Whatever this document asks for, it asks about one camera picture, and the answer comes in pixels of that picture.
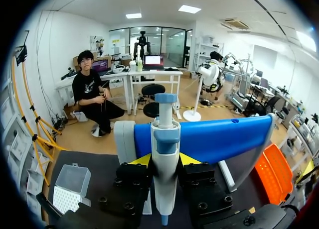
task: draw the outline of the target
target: white stand fan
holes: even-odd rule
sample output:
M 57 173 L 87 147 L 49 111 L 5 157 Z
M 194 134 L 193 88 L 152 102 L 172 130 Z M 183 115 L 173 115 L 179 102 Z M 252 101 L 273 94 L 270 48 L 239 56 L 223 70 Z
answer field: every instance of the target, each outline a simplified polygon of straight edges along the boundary
M 198 107 L 198 101 L 199 101 L 199 96 L 200 96 L 200 90 L 201 90 L 203 82 L 205 85 L 210 86 L 214 82 L 216 82 L 218 75 L 219 75 L 219 69 L 216 65 L 210 65 L 209 68 L 205 68 L 205 67 L 201 66 L 198 69 L 198 72 L 201 73 L 201 77 L 200 77 L 198 90 L 197 90 L 195 108 L 194 108 L 194 110 L 185 111 L 183 113 L 184 119 L 187 121 L 190 121 L 190 122 L 196 122 L 196 121 L 201 120 L 201 115 L 200 115 L 200 113 L 197 112 L 197 107 Z

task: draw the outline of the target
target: monitor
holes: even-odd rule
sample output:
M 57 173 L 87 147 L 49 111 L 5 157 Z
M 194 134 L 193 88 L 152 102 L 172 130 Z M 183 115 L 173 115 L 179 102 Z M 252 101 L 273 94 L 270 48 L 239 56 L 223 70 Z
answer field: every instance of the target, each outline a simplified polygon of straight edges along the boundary
M 263 72 L 262 71 L 259 71 L 259 70 L 257 70 L 257 74 L 256 74 L 257 76 L 259 76 L 259 77 L 263 77 Z
M 268 80 L 266 80 L 265 78 L 261 78 L 260 86 L 265 87 L 265 88 L 268 89 Z
M 95 71 L 107 71 L 108 59 L 94 61 L 91 68 Z
M 145 65 L 159 65 L 160 56 L 145 56 Z

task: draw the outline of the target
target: ceiling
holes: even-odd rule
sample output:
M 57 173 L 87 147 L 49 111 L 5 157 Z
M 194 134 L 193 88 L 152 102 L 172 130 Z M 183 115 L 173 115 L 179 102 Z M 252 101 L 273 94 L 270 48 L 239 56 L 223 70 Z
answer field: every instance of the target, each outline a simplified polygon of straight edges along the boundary
M 196 20 L 209 21 L 237 17 L 249 25 L 252 33 L 290 41 L 300 47 L 296 30 L 309 36 L 314 35 L 314 32 L 310 31 L 311 25 L 287 0 L 257 1 L 268 10 L 278 25 L 255 0 L 48 0 L 42 9 L 81 15 L 110 27 L 140 21 L 140 19 L 125 17 L 125 14 L 138 12 L 142 13 L 143 22 L 183 25 Z M 183 4 L 199 7 L 202 10 L 197 14 L 179 12 L 178 9 Z

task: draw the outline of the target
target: air conditioner vent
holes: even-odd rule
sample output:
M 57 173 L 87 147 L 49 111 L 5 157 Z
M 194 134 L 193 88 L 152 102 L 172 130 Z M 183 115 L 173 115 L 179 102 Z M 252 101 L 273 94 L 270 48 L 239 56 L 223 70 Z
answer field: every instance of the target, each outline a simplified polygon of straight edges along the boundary
M 249 26 L 238 18 L 228 18 L 222 20 L 222 22 L 230 27 L 235 27 L 241 30 L 248 30 Z

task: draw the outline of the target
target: ceiling light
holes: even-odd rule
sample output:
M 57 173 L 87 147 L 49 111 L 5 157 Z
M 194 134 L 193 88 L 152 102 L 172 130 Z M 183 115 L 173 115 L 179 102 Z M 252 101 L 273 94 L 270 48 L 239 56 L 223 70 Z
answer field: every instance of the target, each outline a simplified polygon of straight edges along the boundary
M 189 13 L 197 13 L 200 10 L 201 10 L 200 8 L 193 7 L 193 6 L 187 6 L 187 5 L 183 5 L 179 9 L 179 11 L 185 11 L 185 12 L 189 12 Z
M 317 51 L 316 43 L 311 37 L 299 31 L 297 31 L 297 36 L 302 46 L 307 47 L 314 52 Z
M 125 16 L 126 16 L 128 19 L 132 19 L 132 18 L 142 18 L 142 14 L 141 14 L 141 13 L 126 14 Z

